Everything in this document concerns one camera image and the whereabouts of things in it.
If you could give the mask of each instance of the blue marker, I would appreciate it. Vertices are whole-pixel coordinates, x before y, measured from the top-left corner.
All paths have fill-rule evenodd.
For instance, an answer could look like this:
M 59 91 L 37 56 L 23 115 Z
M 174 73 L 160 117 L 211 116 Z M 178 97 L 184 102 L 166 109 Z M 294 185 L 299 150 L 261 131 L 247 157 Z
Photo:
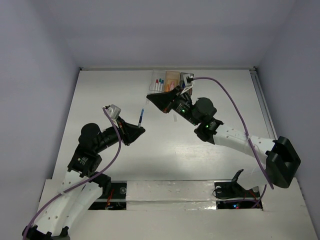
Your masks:
M 140 118 L 139 118 L 138 128 L 140 128 L 140 127 L 141 127 L 141 123 L 142 123 L 142 116 L 144 115 L 144 111 L 145 111 L 145 109 L 144 109 L 144 108 L 142 108 L 142 110 L 141 110 L 141 114 L 140 114 Z
M 162 79 L 162 80 L 161 80 L 161 88 L 160 88 L 160 91 L 161 91 L 161 92 L 164 91 L 164 83 L 165 83 L 165 81 Z

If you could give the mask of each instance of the screw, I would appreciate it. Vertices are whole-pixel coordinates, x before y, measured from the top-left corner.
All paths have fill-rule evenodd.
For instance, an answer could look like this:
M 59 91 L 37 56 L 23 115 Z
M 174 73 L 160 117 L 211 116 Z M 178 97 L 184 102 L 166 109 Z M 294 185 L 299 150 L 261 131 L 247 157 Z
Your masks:
M 126 194 L 127 189 L 125 187 L 120 188 L 120 194 Z

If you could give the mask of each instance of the pink marker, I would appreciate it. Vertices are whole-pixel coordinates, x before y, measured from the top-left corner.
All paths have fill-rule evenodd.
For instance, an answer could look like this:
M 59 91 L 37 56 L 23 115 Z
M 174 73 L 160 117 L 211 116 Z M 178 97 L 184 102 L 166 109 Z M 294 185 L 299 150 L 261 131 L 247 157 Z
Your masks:
M 175 88 L 175 82 L 172 81 L 172 82 L 171 82 L 171 85 L 170 85 L 170 91 L 173 90 L 174 88 Z

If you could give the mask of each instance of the white enclosure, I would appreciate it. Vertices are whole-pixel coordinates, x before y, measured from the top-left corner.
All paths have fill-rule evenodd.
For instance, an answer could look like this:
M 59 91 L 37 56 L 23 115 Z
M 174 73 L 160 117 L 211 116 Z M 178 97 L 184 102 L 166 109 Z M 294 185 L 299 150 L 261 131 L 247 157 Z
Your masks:
M 110 126 L 101 110 L 106 104 L 121 107 L 121 116 L 133 124 L 145 107 L 142 126 L 147 132 L 132 146 L 122 148 L 108 171 L 113 180 L 229 179 L 243 166 L 248 171 L 257 167 L 254 159 L 246 161 L 242 154 L 201 142 L 179 116 L 164 115 L 152 104 L 146 105 L 151 70 L 178 68 L 221 80 L 239 105 L 250 134 L 273 138 L 276 130 L 278 136 L 289 138 L 301 158 L 298 182 L 288 191 L 268 189 L 264 206 L 276 208 L 265 208 L 266 212 L 218 212 L 232 215 L 229 221 L 234 231 L 226 231 L 226 222 L 208 212 L 203 220 L 209 225 L 195 212 L 158 212 L 158 219 L 144 212 L 141 225 L 132 221 L 135 213 L 115 212 L 112 219 L 116 222 L 128 215 L 127 235 L 115 231 L 110 235 L 104 232 L 106 227 L 96 232 L 112 239 L 135 234 L 149 239 L 150 232 L 164 239 L 166 231 L 175 239 L 188 239 L 188 234 L 192 239 L 223 239 L 228 232 L 229 239 L 241 239 L 243 235 L 233 233 L 251 226 L 256 231 L 248 239 L 261 239 L 264 233 L 267 239 L 315 238 L 309 214 L 319 234 L 319 12 L 319 0 L 2 0 L 1 238 L 20 239 L 42 191 L 40 204 L 54 193 L 81 127 L 87 122 L 98 123 L 102 129 Z M 115 71 L 84 71 L 98 69 Z M 257 71 L 254 81 L 249 69 Z M 198 81 L 193 98 L 200 96 L 213 101 L 217 119 L 242 129 L 217 85 Z M 115 151 L 114 146 L 102 153 L 101 166 Z M 275 199 L 281 201 L 272 205 Z M 289 201 L 288 206 L 288 199 L 296 201 L 293 205 Z M 99 224 L 109 219 L 104 214 L 88 212 L 79 226 L 88 230 L 82 236 L 93 233 L 93 218 L 100 219 Z M 252 221 L 238 224 L 243 215 Z M 160 220 L 163 229 L 156 231 L 153 226 Z M 193 236 L 189 231 L 195 223 L 198 229 Z M 142 225 L 148 226 L 145 232 L 135 232 Z M 275 235 L 267 232 L 266 225 Z M 73 234 L 80 239 L 82 231 Z

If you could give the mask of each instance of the wire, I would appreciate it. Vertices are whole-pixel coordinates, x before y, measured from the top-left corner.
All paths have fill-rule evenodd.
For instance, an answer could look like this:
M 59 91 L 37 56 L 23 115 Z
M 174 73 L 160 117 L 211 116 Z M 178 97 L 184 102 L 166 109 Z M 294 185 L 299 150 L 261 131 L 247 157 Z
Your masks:
M 257 201 L 256 195 L 251 190 L 249 190 L 249 193 L 254 197 L 254 200 Z
M 255 202 L 255 204 L 251 207 L 252 209 L 254 209 L 261 202 L 262 197 L 265 195 L 266 190 L 267 190 L 267 185 L 264 185 L 264 189 L 258 201 L 253 199 L 240 199 L 240 200 L 228 200 L 228 201 L 224 201 L 224 203 L 238 203 L 243 201 Z
M 267 185 L 264 185 L 264 189 L 263 189 L 263 192 L 262 192 L 262 194 L 260 196 L 260 199 L 251 207 L 252 209 L 254 209 L 261 202 L 263 196 L 266 193 L 266 190 L 267 190 Z
M 254 147 L 254 144 L 252 143 L 251 139 L 249 138 L 249 131 L 248 131 L 247 125 L 246 125 L 245 120 L 244 120 L 244 118 L 242 117 L 242 115 L 241 115 L 241 113 L 240 113 L 240 111 L 239 111 L 239 109 L 238 109 L 235 101 L 233 100 L 233 98 L 231 97 L 231 95 L 228 93 L 228 91 L 225 89 L 225 87 L 224 87 L 218 80 L 216 80 L 216 79 L 214 79 L 214 78 L 212 78 L 212 77 L 207 77 L 207 76 L 200 76 L 200 77 L 194 77 L 194 78 L 193 78 L 193 80 L 201 80 L 201 79 L 207 79 L 207 80 L 211 80 L 211 81 L 216 82 L 216 83 L 222 88 L 222 90 L 225 92 L 225 94 L 228 96 L 228 98 L 230 99 L 232 105 L 234 106 L 234 109 L 235 109 L 236 113 L 238 114 L 238 116 L 239 116 L 239 118 L 240 118 L 240 120 L 241 120 L 241 122 L 242 122 L 245 135 L 246 135 L 246 137 L 247 137 L 247 139 L 248 139 L 248 142 L 249 142 L 249 145 L 250 145 L 250 147 L 251 147 L 251 149 L 252 149 L 252 151 L 253 151 L 253 155 L 254 155 L 254 157 L 255 157 L 255 159 L 256 159 L 256 162 L 258 163 L 258 165 L 259 165 L 259 167 L 260 167 L 260 169 L 261 169 L 261 171 L 262 171 L 265 179 L 267 180 L 268 184 L 270 185 L 271 189 L 274 189 L 274 186 L 273 186 L 270 178 L 268 177 L 268 174 L 266 173 L 264 167 L 262 166 L 262 163 L 261 163 L 261 161 L 260 161 L 260 159 L 259 159 L 259 156 L 258 156 L 258 154 L 257 154 L 257 151 L 256 151 L 256 149 L 255 149 L 255 147 Z
M 92 181 L 93 179 L 95 179 L 96 177 L 100 176 L 104 171 L 106 171 L 108 168 L 110 168 L 110 166 L 115 162 L 115 160 L 117 159 L 119 153 L 120 153 L 120 150 L 121 150 L 121 137 L 120 137 L 120 134 L 119 134 L 119 131 L 117 129 L 117 126 L 114 124 L 114 122 L 112 121 L 111 117 L 108 115 L 107 111 L 106 111 L 106 108 L 103 107 L 103 112 L 104 114 L 106 115 L 106 117 L 109 119 L 112 127 L 114 128 L 115 130 L 115 133 L 118 137 L 118 140 L 119 140 L 119 147 L 118 147 L 118 150 L 116 151 L 116 154 L 114 156 L 114 158 L 111 160 L 111 162 L 104 168 L 102 169 L 100 172 L 98 172 L 97 174 L 93 175 L 92 177 L 88 178 L 87 180 L 84 180 L 84 181 L 81 181 L 79 183 L 77 183 L 76 185 L 64 190 L 63 192 L 66 194 L 70 191 L 72 191 L 73 189 L 83 185 L 83 184 L 86 184 L 87 182 L 89 181 Z M 40 213 L 45 210 L 52 202 L 54 202 L 56 199 L 58 199 L 59 197 L 61 197 L 62 194 L 59 193 L 58 195 L 54 196 L 52 199 L 50 199 L 42 208 L 40 208 L 40 210 L 33 216 L 33 218 L 30 220 L 29 224 L 26 226 L 24 232 L 23 232 L 23 238 L 22 240 L 26 240 L 27 239 L 27 233 L 31 227 L 31 225 L 34 223 L 34 221 L 36 220 L 36 218 L 40 215 Z

